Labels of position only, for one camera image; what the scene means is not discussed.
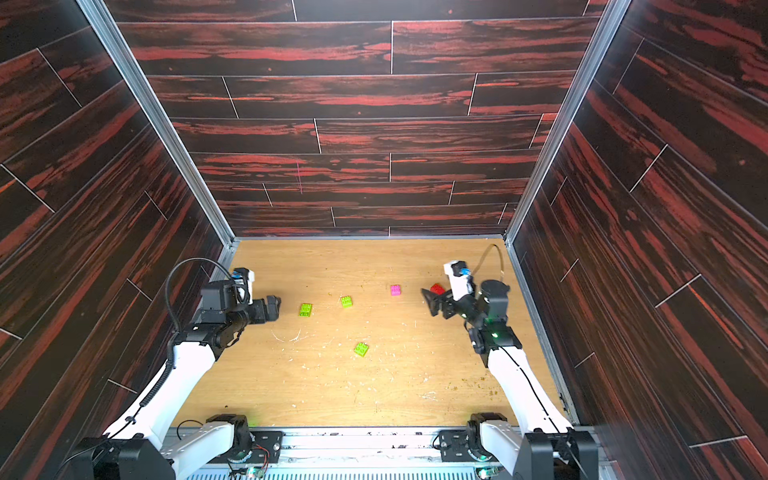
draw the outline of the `lime green lego brick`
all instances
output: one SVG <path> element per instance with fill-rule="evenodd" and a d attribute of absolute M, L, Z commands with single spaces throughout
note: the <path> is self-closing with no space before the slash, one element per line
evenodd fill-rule
<path fill-rule="evenodd" d="M 366 356 L 367 352 L 368 352 L 368 346 L 363 342 L 358 343 L 357 346 L 355 347 L 355 353 L 357 353 L 360 356 Z"/>
<path fill-rule="evenodd" d="M 299 316 L 310 316 L 312 314 L 312 303 L 302 303 L 299 309 Z"/>

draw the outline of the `dark wood panel wall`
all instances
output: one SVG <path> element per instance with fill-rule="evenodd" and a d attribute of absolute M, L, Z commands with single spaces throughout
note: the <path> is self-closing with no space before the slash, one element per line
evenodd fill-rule
<path fill-rule="evenodd" d="M 599 0 L 108 0 L 239 236 L 502 233 Z"/>
<path fill-rule="evenodd" d="M 0 12 L 0 478 L 32 480 L 148 384 L 160 284 L 221 243 L 74 0 Z M 206 268 L 176 279 L 185 316 Z"/>
<path fill-rule="evenodd" d="M 634 0 L 515 239 L 625 478 L 768 478 L 766 11 Z"/>

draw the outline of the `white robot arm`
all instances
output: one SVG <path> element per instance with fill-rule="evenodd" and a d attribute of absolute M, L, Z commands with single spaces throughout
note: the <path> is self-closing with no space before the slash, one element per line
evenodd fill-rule
<path fill-rule="evenodd" d="M 69 459 L 75 478 L 182 480 L 218 455 L 233 462 L 250 456 L 253 438 L 243 415 L 215 416 L 194 434 L 162 447 L 181 406 L 222 352 L 246 326 L 277 320 L 280 314 L 279 298 L 253 299 L 253 272 L 235 269 L 228 275 L 204 286 L 195 318 L 171 339 L 168 360 L 133 405 L 102 437 L 81 441 Z"/>
<path fill-rule="evenodd" d="M 442 310 L 448 319 L 464 318 L 472 347 L 502 386 L 519 427 L 493 413 L 472 416 L 467 439 L 476 458 L 491 455 L 515 479 L 597 478 L 597 448 L 591 435 L 576 432 L 552 403 L 528 364 L 522 344 L 507 326 L 509 286 L 484 281 L 478 292 L 466 263 L 454 260 L 444 266 L 451 289 L 443 294 L 422 290 L 432 315 Z"/>

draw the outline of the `light wood surface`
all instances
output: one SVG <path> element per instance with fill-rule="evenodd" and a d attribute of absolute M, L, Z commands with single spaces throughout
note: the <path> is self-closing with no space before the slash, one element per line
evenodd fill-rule
<path fill-rule="evenodd" d="M 460 317 L 429 315 L 420 293 L 449 288 L 442 264 L 477 266 L 502 249 L 509 325 L 545 391 L 560 405 L 520 288 L 500 239 L 250 240 L 232 267 L 256 273 L 254 295 L 283 299 L 280 319 L 249 326 L 224 352 L 179 412 L 204 421 L 223 412 L 251 425 L 463 425 L 473 412 L 514 422 L 501 387 L 472 350 Z M 499 278 L 495 249 L 475 277 Z M 401 296 L 389 287 L 400 285 Z M 353 306 L 339 298 L 350 295 Z M 312 303 L 310 318 L 298 316 Z M 353 349 L 369 346 L 365 357 Z"/>

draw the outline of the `wire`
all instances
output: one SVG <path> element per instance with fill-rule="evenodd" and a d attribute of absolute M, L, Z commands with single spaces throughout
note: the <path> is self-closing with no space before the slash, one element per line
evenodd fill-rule
<path fill-rule="evenodd" d="M 184 420 L 182 423 L 176 425 L 176 436 L 179 437 L 179 440 L 181 440 L 181 435 L 179 435 L 179 427 L 181 427 L 183 424 L 187 422 L 197 422 L 200 424 L 200 426 L 203 426 L 203 423 L 199 420 L 195 420 L 195 419 Z"/>
<path fill-rule="evenodd" d="M 474 275 L 477 276 L 478 270 L 480 270 L 480 266 L 482 266 L 482 263 L 485 261 L 485 257 L 488 255 L 488 252 L 491 251 L 491 247 L 495 247 L 496 252 L 498 253 L 498 269 L 502 273 L 502 282 L 504 282 L 504 259 L 502 258 L 501 249 L 498 248 L 498 245 L 496 245 L 495 243 L 491 243 L 490 245 L 488 245 L 488 247 L 482 253 L 482 256 L 480 257 L 480 261 L 478 262 L 478 266 L 475 267 Z"/>
<path fill-rule="evenodd" d="M 174 328 L 177 332 L 181 331 L 181 321 L 179 320 L 179 316 L 174 312 L 174 308 L 170 304 L 170 280 L 173 278 L 174 273 L 176 273 L 176 270 L 179 270 L 179 267 L 184 265 L 187 262 L 192 262 L 195 260 L 202 260 L 204 262 L 211 262 L 213 265 L 215 265 L 219 270 L 224 272 L 224 275 L 227 276 L 229 280 L 232 280 L 232 275 L 227 271 L 226 268 L 224 268 L 221 263 L 218 263 L 217 261 L 211 260 L 210 258 L 205 257 L 192 257 L 187 258 L 186 260 L 182 260 L 179 263 L 174 266 L 174 268 L 170 271 L 168 276 L 165 278 L 165 306 L 168 308 L 168 315 L 170 316 L 170 321 L 174 323 Z"/>
<path fill-rule="evenodd" d="M 141 411 L 141 409 L 142 409 L 142 408 L 143 408 L 142 406 L 139 406 L 139 409 L 136 411 L 136 413 L 134 413 L 132 416 L 126 417 L 126 420 L 127 420 L 127 422 L 125 422 L 125 425 L 123 425 L 123 426 L 122 426 L 122 428 L 120 428 L 120 429 L 119 429 L 119 430 L 117 430 L 115 433 L 113 433 L 113 434 L 112 434 L 112 436 L 110 436 L 110 437 L 107 437 L 106 439 L 104 439 L 103 441 L 101 441 L 101 442 L 97 443 L 96 445 L 94 445 L 94 446 L 92 446 L 92 447 L 89 447 L 89 448 L 87 448 L 87 449 L 85 449 L 85 450 L 81 450 L 80 452 L 77 452 L 77 453 L 75 453 L 75 454 L 73 454 L 73 455 L 70 455 L 70 457 L 69 457 L 69 458 L 67 458 L 66 460 L 64 460 L 64 461 L 61 463 L 61 465 L 59 465 L 59 467 L 58 467 L 58 470 L 56 471 L 56 474 L 55 474 L 55 475 L 53 475 L 53 477 L 52 477 L 52 478 L 58 478 L 58 475 L 61 473 L 61 470 L 63 470 L 63 469 L 64 469 L 64 467 L 65 467 L 65 466 L 66 466 L 66 465 L 67 465 L 69 462 L 71 462 L 73 458 L 75 458 L 75 457 L 77 457 L 77 456 L 79 456 L 79 455 L 82 455 L 82 454 L 84 454 L 84 453 L 86 453 L 86 452 L 89 452 L 89 451 L 93 451 L 93 450 L 95 450 L 95 449 L 99 448 L 99 447 L 100 447 L 100 446 L 102 446 L 103 444 L 105 444 L 105 443 L 109 442 L 110 440 L 112 440 L 114 437 L 118 436 L 118 435 L 120 434 L 120 432 L 122 432 L 123 430 L 125 430 L 126 428 L 128 428 L 128 426 L 129 426 L 129 425 L 133 425 L 134 423 L 136 423 L 136 415 L 138 415 L 138 414 L 139 414 L 139 412 Z"/>
<path fill-rule="evenodd" d="M 516 366 L 517 366 L 517 367 L 520 369 L 520 372 L 523 374 L 523 376 L 525 377 L 525 379 L 528 381 L 528 385 L 531 387 L 531 391 L 533 392 L 533 396 L 534 396 L 534 397 L 536 397 L 536 400 L 538 401 L 538 404 L 541 406 L 541 409 L 542 409 L 542 410 L 544 410 L 544 414 L 545 414 L 545 415 L 547 416 L 547 418 L 549 419 L 549 422 L 550 422 L 550 423 L 552 424 L 552 426 L 554 427 L 554 430 L 555 430 L 557 433 L 560 433 L 560 429 L 558 429 L 558 426 L 557 426 L 557 425 L 555 425 L 555 424 L 554 424 L 554 422 L 552 421 L 552 418 L 549 416 L 549 412 L 547 412 L 547 408 L 544 406 L 544 403 L 542 403 L 542 402 L 541 402 L 541 399 L 540 399 L 540 398 L 538 398 L 538 395 L 536 394 L 536 389 L 534 389 L 534 388 L 533 388 L 533 383 L 531 382 L 531 379 L 529 379 L 529 378 L 528 378 L 528 375 L 525 373 L 525 370 L 523 370 L 523 368 L 521 368 L 521 367 L 520 367 L 520 364 L 519 364 L 519 363 L 517 363 L 517 362 L 515 361 L 515 359 L 513 359 L 513 358 L 512 358 L 512 355 L 510 355 L 510 354 L 509 354 L 509 352 L 508 352 L 508 351 L 507 351 L 507 350 L 506 350 L 506 349 L 505 349 L 503 346 L 502 346 L 502 347 L 499 347 L 499 350 L 501 350 L 502 352 L 506 353 L 506 354 L 507 354 L 507 356 L 509 357 L 509 359 L 512 361 L 512 363 L 514 363 L 514 364 L 515 364 L 515 365 L 516 365 Z"/>
<path fill-rule="evenodd" d="M 147 395 L 139 402 L 140 406 L 147 406 L 149 405 L 149 402 L 152 401 L 155 395 L 157 395 L 157 392 L 160 391 L 160 388 L 165 384 L 165 381 L 168 380 L 168 377 L 170 376 L 170 373 L 173 372 L 176 364 L 175 364 L 175 357 L 174 357 L 174 344 L 176 342 L 176 337 L 178 336 L 179 332 L 181 332 L 181 321 L 179 320 L 179 316 L 174 312 L 174 308 L 170 304 L 170 281 L 174 276 L 174 273 L 176 273 L 176 270 L 179 270 L 179 267 L 184 265 L 187 262 L 192 262 L 195 260 L 202 260 L 205 262 L 211 262 L 213 265 L 219 268 L 222 272 L 224 272 L 225 275 L 227 275 L 227 278 L 232 280 L 232 275 L 227 271 L 226 268 L 224 268 L 221 263 L 215 262 L 211 260 L 210 258 L 205 257 L 192 257 L 187 258 L 186 260 L 182 260 L 179 263 L 174 266 L 173 269 L 171 269 L 170 273 L 167 277 L 165 277 L 165 306 L 168 308 L 168 315 L 170 316 L 170 321 L 174 324 L 174 334 L 171 336 L 171 338 L 168 340 L 167 344 L 167 360 L 165 362 L 165 368 L 163 369 L 163 372 L 160 374 L 160 378 L 157 379 L 152 389 L 147 393 Z"/>

